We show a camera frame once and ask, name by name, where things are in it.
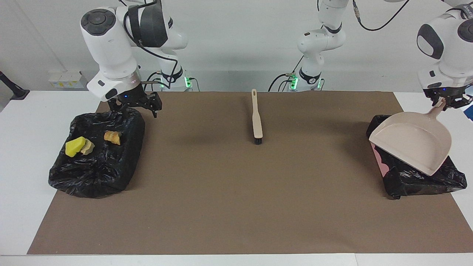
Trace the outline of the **white wall socket box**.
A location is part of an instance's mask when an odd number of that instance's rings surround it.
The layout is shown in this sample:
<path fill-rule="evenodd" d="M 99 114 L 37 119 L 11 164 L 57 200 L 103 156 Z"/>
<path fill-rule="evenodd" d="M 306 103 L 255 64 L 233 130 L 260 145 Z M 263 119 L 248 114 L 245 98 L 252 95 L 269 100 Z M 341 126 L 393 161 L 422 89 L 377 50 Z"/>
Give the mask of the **white wall socket box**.
<path fill-rule="evenodd" d="M 87 90 L 88 84 L 81 71 L 51 72 L 48 81 L 54 89 Z"/>

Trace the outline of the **pink bin with black bag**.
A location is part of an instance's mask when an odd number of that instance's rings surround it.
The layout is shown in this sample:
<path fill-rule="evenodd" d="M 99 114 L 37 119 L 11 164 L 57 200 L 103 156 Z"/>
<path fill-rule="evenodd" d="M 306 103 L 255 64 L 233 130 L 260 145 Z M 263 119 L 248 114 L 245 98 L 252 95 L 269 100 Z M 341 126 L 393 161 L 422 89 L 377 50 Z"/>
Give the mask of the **pink bin with black bag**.
<path fill-rule="evenodd" d="M 450 157 L 434 175 L 429 176 L 374 144 L 371 147 L 383 177 L 384 189 L 395 200 L 402 196 L 442 195 L 467 188 L 466 175 L 456 168 Z"/>

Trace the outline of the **beige hand brush black bristles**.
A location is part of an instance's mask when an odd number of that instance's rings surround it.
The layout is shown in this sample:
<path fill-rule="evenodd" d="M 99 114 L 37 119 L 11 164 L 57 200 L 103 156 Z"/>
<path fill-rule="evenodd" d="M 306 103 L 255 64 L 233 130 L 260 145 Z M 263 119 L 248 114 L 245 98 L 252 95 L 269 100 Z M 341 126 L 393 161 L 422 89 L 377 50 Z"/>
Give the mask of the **beige hand brush black bristles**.
<path fill-rule="evenodd" d="M 257 98 L 257 90 L 251 90 L 251 98 L 252 98 L 252 125 L 253 125 L 253 136 L 254 136 L 254 143 L 256 145 L 262 144 L 262 122 L 261 117 L 258 110 L 258 98 Z"/>

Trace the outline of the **bright yellow sponge chunk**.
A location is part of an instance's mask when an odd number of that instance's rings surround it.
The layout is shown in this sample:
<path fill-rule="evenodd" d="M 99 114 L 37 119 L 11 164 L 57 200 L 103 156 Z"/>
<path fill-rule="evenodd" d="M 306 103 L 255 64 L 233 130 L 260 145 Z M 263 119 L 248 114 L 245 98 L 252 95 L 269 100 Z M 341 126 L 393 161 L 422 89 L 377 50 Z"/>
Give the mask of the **bright yellow sponge chunk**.
<path fill-rule="evenodd" d="M 79 153 L 82 150 L 85 144 L 86 144 L 86 138 L 84 138 L 83 136 L 78 137 L 74 140 L 68 141 L 65 143 L 65 154 L 68 157 L 73 158 L 74 156 L 76 156 L 77 153 Z"/>

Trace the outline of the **brown table mat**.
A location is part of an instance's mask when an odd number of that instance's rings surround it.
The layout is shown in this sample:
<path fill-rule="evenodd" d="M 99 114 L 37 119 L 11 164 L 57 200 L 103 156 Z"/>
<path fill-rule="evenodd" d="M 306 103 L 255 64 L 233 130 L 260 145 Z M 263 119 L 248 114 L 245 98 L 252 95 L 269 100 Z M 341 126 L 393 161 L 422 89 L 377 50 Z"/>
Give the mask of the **brown table mat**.
<path fill-rule="evenodd" d="M 365 132 L 389 92 L 160 93 L 127 190 L 57 192 L 29 254 L 473 253 L 452 195 L 392 200 Z"/>

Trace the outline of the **beige plastic dustpan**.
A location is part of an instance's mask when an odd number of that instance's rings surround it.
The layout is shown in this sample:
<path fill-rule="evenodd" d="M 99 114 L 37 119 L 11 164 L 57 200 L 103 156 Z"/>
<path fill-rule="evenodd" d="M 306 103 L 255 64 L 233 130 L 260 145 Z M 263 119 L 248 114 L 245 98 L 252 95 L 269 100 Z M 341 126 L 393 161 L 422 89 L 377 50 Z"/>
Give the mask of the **beige plastic dustpan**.
<path fill-rule="evenodd" d="M 442 98 L 427 113 L 396 113 L 375 128 L 369 141 L 412 168 L 432 176 L 445 162 L 452 146 L 451 133 L 438 120 L 445 107 L 446 100 Z"/>

